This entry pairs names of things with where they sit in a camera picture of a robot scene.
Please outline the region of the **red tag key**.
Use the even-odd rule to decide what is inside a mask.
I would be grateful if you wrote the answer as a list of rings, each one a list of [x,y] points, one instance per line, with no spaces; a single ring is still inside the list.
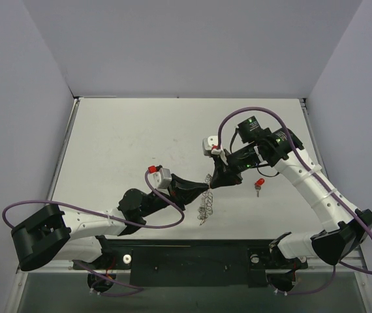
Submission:
[[[256,196],[257,198],[260,197],[260,191],[262,189],[262,185],[265,183],[264,178],[260,178],[255,182],[255,190],[256,190]]]

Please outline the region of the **metal disc key organizer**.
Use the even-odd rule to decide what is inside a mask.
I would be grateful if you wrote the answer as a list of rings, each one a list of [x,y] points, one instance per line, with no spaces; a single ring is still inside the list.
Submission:
[[[209,188],[202,193],[201,203],[198,208],[198,219],[200,225],[203,225],[206,220],[213,214],[213,193]]]

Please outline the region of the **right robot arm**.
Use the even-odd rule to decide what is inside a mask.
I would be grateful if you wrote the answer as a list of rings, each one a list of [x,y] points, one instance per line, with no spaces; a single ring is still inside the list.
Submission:
[[[370,236],[372,211],[362,211],[345,199],[290,129],[282,127],[272,132],[250,117],[236,130],[245,144],[236,152],[223,149],[218,136],[202,142],[204,154],[215,164],[211,187],[238,185],[242,172],[267,165],[290,182],[322,225],[318,233],[288,232],[274,239],[268,252],[273,265],[282,267],[291,259],[308,256],[337,265]]]

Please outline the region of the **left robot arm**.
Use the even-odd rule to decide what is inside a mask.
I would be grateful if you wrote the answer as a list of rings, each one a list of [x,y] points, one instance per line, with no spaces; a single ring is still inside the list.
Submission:
[[[80,260],[102,269],[112,259],[100,246],[103,235],[131,235],[150,228],[145,218],[168,206],[183,213],[186,205],[209,190],[207,183],[184,180],[174,174],[166,190],[152,188],[149,194],[131,188],[117,207],[91,211],[58,201],[45,202],[41,209],[12,227],[11,236],[22,271],[39,269],[52,261]]]

